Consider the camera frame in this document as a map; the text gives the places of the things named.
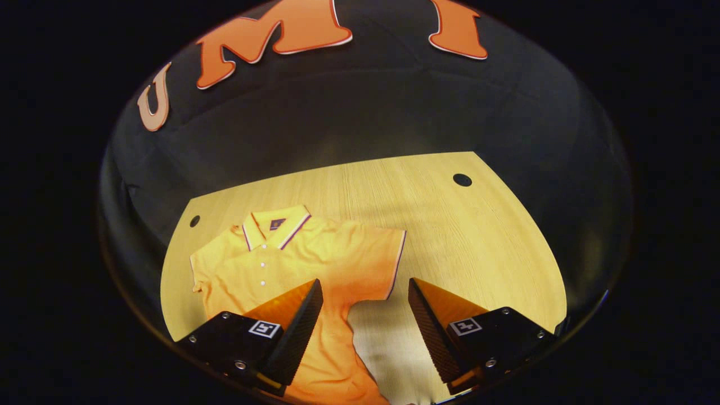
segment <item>shirt sleeve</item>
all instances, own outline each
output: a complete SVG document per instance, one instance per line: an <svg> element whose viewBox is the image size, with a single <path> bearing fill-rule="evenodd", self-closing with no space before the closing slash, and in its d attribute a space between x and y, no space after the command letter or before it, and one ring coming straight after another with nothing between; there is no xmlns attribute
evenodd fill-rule
<svg viewBox="0 0 720 405"><path fill-rule="evenodd" d="M336 265L346 275L344 287L352 303L388 299L406 236L402 229L376 228L357 221L340 225Z"/></svg>
<svg viewBox="0 0 720 405"><path fill-rule="evenodd" d="M233 226L191 254L190 267L194 281L192 292L202 291L202 286L210 282L215 269L225 260L240 256L247 251L242 228Z"/></svg>

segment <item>yellow polo shirt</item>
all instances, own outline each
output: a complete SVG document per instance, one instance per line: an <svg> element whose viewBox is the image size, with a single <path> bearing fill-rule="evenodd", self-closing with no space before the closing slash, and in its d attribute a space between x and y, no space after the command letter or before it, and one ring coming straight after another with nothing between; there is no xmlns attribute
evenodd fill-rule
<svg viewBox="0 0 720 405"><path fill-rule="evenodd" d="M323 307L284 401L387 404L353 346L347 318L390 296L406 231L310 215L304 205L252 212L190 256L207 318L247 313L315 278Z"/></svg>

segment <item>fisheye lens view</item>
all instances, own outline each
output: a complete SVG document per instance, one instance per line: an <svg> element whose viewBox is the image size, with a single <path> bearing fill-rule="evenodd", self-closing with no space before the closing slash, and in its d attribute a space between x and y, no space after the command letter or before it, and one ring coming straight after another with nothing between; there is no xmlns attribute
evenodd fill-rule
<svg viewBox="0 0 720 405"><path fill-rule="evenodd" d="M104 264L181 357L268 404L458 404L541 363L626 264L605 108L470 4L276 0L137 83Z"/></svg>

